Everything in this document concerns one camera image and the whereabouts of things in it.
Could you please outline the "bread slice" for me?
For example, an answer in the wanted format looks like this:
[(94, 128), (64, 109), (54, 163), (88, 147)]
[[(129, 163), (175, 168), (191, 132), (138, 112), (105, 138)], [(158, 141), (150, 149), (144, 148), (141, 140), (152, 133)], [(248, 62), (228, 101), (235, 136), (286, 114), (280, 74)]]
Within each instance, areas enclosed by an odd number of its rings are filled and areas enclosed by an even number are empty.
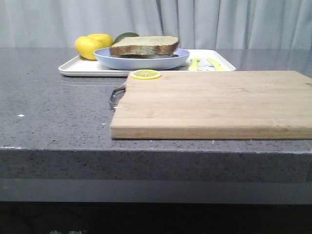
[(178, 57), (177, 54), (165, 54), (165, 55), (122, 55), (122, 56), (114, 56), (115, 58), (123, 58), (123, 59), (166, 59), (166, 58), (175, 58)]
[(170, 55), (179, 45), (179, 38), (174, 36), (138, 36), (124, 37), (110, 48), (110, 55), (115, 57), (127, 55)]

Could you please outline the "light blue round plate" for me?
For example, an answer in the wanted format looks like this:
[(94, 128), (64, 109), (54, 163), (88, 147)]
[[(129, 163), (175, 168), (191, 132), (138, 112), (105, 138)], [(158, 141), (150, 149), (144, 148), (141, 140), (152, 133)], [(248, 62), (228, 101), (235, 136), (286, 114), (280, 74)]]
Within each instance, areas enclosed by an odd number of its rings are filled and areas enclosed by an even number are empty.
[(117, 70), (168, 70), (181, 66), (189, 57), (190, 52), (177, 49), (171, 58), (116, 58), (110, 56), (110, 48), (94, 51), (96, 59), (106, 67)]

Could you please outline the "white rectangular tray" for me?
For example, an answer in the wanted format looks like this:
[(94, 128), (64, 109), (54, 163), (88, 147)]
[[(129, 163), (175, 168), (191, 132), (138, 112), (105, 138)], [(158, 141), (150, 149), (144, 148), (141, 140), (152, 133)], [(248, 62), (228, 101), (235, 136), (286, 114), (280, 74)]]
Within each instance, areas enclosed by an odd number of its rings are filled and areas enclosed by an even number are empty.
[[(224, 71), (235, 71), (236, 68), (223, 56), (214, 50), (190, 49), (190, 56), (179, 67), (173, 71), (187, 71), (192, 57), (200, 57), (198, 63), (199, 71), (214, 71), (215, 67), (207, 59), (218, 61)], [(76, 56), (58, 68), (62, 75), (70, 77), (123, 77), (128, 76), (128, 70), (115, 70), (101, 64), (97, 60), (87, 60)]]

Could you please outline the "yellow lemon slice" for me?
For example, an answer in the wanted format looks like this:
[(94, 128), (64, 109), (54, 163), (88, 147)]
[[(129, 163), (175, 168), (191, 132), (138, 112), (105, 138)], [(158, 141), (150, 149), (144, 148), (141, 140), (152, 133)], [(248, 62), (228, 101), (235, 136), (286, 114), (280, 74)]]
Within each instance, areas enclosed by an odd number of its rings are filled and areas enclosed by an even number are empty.
[(161, 72), (151, 69), (140, 69), (131, 71), (130, 76), (135, 79), (150, 80), (161, 77)]

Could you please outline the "yellow plastic fork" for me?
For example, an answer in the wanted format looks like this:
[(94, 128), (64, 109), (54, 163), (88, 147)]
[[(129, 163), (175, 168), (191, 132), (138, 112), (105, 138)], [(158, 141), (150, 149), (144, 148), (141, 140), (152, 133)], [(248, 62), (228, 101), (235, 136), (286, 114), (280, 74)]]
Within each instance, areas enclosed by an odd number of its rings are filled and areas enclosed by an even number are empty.
[(200, 62), (200, 58), (191, 58), (190, 60), (190, 65), (188, 67), (189, 71), (198, 71), (199, 70), (199, 62)]

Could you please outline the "wooden cutting board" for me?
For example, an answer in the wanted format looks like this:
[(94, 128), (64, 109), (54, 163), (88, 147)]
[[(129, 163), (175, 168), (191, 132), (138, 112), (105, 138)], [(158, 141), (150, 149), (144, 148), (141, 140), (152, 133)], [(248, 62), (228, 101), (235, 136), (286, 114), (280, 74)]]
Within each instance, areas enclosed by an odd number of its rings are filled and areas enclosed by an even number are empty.
[(312, 80), (296, 71), (128, 77), (110, 129), (124, 139), (311, 139)]

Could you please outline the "yellow plastic knife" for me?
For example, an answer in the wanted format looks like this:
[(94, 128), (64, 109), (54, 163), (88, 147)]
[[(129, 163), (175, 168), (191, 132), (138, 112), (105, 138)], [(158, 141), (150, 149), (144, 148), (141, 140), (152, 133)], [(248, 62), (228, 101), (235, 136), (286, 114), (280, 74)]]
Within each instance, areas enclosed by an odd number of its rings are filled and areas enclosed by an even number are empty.
[(206, 58), (206, 61), (208, 61), (216, 71), (225, 71), (226, 69), (222, 66), (222, 64), (213, 58)]

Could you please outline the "green lime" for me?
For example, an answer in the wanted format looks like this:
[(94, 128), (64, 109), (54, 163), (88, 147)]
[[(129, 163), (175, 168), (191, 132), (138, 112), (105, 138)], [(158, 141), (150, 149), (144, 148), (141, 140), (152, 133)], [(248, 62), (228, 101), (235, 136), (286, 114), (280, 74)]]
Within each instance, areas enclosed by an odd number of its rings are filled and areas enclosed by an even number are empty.
[(134, 32), (125, 32), (125, 33), (122, 33), (120, 35), (118, 35), (115, 40), (114, 40), (114, 44), (119, 42), (120, 40), (122, 40), (123, 38), (126, 38), (126, 37), (139, 37), (139, 34), (137, 33), (134, 33)]

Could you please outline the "rear yellow lemon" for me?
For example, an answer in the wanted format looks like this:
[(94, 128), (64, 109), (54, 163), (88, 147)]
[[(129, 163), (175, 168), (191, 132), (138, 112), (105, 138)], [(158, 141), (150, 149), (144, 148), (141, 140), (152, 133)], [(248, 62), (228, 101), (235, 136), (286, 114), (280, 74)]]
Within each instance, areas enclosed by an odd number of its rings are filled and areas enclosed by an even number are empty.
[(114, 44), (113, 38), (108, 34), (89, 34), (88, 37), (93, 38), (103, 44), (103, 47), (111, 47)]

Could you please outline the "front yellow lemon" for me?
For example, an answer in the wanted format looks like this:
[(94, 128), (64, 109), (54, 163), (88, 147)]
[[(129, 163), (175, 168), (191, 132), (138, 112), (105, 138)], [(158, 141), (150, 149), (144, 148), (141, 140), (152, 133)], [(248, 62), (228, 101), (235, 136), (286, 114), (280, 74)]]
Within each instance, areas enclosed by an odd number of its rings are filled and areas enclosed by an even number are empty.
[(85, 59), (97, 60), (94, 51), (103, 48), (104, 45), (93, 38), (82, 36), (75, 40), (75, 49)]

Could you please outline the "grey curtain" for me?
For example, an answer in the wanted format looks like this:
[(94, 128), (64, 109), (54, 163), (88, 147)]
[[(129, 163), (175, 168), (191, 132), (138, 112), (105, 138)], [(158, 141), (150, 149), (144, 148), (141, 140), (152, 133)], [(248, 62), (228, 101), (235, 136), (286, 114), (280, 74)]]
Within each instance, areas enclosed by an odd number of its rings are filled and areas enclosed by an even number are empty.
[(92, 33), (172, 35), (183, 48), (311, 49), (309, 0), (3, 0), (2, 47), (73, 47)]

